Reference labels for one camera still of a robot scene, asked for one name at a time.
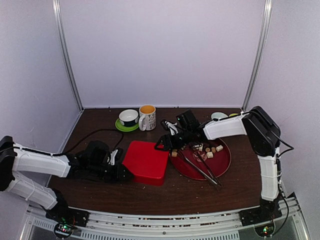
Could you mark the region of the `red chocolate box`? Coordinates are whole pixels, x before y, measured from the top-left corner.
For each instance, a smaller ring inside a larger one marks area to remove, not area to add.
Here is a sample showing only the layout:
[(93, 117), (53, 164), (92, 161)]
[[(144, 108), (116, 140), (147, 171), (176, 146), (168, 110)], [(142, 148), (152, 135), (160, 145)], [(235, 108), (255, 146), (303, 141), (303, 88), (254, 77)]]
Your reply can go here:
[(138, 163), (131, 170), (134, 181), (146, 185), (162, 186), (165, 181), (167, 164), (167, 159)]

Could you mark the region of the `red box lid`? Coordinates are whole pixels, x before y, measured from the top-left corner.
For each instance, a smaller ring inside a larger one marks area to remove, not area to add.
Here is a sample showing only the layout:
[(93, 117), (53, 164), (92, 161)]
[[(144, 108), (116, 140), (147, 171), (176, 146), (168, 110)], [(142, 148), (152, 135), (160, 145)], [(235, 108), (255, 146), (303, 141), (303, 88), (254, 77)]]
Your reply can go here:
[(164, 176), (169, 152), (156, 150), (155, 145), (138, 140), (130, 143), (122, 163), (135, 177), (160, 179)]

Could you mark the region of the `round red tray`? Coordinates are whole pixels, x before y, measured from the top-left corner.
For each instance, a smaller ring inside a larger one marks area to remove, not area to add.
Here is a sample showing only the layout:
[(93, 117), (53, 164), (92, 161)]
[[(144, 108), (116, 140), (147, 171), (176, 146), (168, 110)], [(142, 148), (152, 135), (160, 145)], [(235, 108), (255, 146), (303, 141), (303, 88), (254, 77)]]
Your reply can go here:
[[(220, 145), (223, 146), (223, 149), (217, 152), (216, 147)], [(181, 175), (197, 181), (204, 181), (206, 178), (189, 164), (184, 157), (187, 157), (207, 175), (209, 174), (208, 170), (211, 170), (217, 178), (222, 176), (231, 164), (230, 149), (220, 138), (204, 142), (203, 147), (198, 149), (197, 153), (189, 146), (185, 146), (180, 152), (182, 155), (177, 154), (177, 157), (169, 157), (171, 163)]]

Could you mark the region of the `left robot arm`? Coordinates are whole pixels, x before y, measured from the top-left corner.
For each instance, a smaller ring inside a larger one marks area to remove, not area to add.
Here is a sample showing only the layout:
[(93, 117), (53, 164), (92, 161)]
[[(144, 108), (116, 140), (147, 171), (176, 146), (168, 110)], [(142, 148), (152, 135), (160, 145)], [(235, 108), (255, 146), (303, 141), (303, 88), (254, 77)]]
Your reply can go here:
[(110, 150), (102, 141), (90, 141), (76, 154), (50, 153), (17, 144), (11, 136), (0, 140), (0, 190), (14, 193), (39, 204), (50, 217), (67, 222), (76, 216), (61, 192), (34, 182), (23, 175), (33, 172), (68, 179), (100, 180), (104, 183), (127, 182), (134, 175), (121, 163), (123, 149)]

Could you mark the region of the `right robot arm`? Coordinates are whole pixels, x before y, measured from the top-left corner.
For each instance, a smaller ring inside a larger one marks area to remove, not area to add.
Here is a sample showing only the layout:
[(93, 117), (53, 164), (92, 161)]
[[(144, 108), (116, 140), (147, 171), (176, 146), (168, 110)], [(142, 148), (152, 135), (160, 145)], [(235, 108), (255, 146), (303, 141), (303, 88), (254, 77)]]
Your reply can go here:
[(241, 214), (253, 215), (266, 221), (278, 210), (281, 183), (281, 130), (260, 106), (234, 116), (213, 118), (200, 123), (191, 110), (176, 117), (177, 123), (162, 120), (168, 134), (162, 135), (154, 148), (157, 151), (179, 151), (191, 143), (205, 143), (224, 137), (247, 136), (253, 152), (259, 160), (261, 195), (259, 207), (243, 210)]

